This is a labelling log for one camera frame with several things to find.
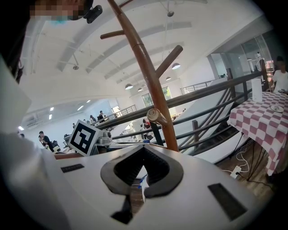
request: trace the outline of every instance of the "wooden coat rack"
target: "wooden coat rack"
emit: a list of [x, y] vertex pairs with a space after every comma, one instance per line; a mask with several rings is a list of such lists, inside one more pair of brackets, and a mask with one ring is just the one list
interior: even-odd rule
[[148, 90], [151, 94], [151, 98], [154, 102], [154, 107], [158, 109], [161, 114], [165, 117], [167, 124], [163, 126], [163, 134], [166, 140], [167, 148], [170, 150], [178, 151], [178, 145], [175, 137], [175, 132], [173, 128], [173, 123], [167, 106], [167, 102], [164, 97], [164, 93], [161, 88], [159, 78], [167, 70], [167, 68], [173, 63], [173, 61], [178, 57], [178, 55], [183, 51], [181, 46], [176, 46], [173, 51], [166, 57], [162, 64], [155, 70], [153, 63], [151, 61], [148, 52], [140, 39], [136, 29], [133, 27], [132, 23], [128, 17], [121, 10], [123, 6], [132, 2], [133, 0], [126, 0], [119, 6], [116, 4], [115, 0], [108, 0], [111, 5], [121, 27], [121, 31], [114, 31], [101, 35], [101, 39], [111, 38], [119, 35], [126, 35], [128, 42], [134, 52], [137, 59], [143, 77], [146, 81]]

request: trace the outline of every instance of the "white ceiling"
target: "white ceiling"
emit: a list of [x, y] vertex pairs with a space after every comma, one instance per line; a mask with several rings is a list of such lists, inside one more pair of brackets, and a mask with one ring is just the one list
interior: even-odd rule
[[53, 111], [50, 111], [50, 107], [34, 111], [26, 114], [24, 117], [21, 126], [23, 128], [35, 128], [37, 125], [45, 124], [50, 121], [55, 121], [68, 117], [70, 115], [75, 115], [76, 113], [82, 113], [85, 109], [95, 103], [97, 100], [91, 100], [87, 103], [87, 100], [77, 101], [77, 102], [68, 102], [60, 105], [54, 106]]
[[[166, 6], [167, 0], [161, 0]], [[92, 23], [85, 19], [56, 24], [31, 21], [27, 28], [20, 87], [32, 100], [28, 112], [89, 99], [130, 96], [125, 84], [145, 84], [125, 36], [105, 40], [100, 35], [121, 27], [106, 0], [103, 13]], [[248, 0], [170, 1], [171, 18], [160, 0], [134, 0], [123, 8], [140, 34], [157, 68], [177, 45], [184, 50], [176, 59], [181, 68], [167, 76], [179, 78], [196, 60], [206, 57], [261, 12]], [[76, 60], [79, 70], [73, 70]]]

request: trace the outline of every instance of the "table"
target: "table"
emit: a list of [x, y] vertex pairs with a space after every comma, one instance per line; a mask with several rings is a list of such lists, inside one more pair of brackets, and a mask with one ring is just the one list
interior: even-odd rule
[[[285, 152], [288, 138], [288, 96], [263, 92], [263, 101], [249, 99], [234, 108], [228, 124], [259, 143], [268, 152], [266, 171], [272, 175]], [[283, 113], [275, 112], [271, 105], [284, 108]]]

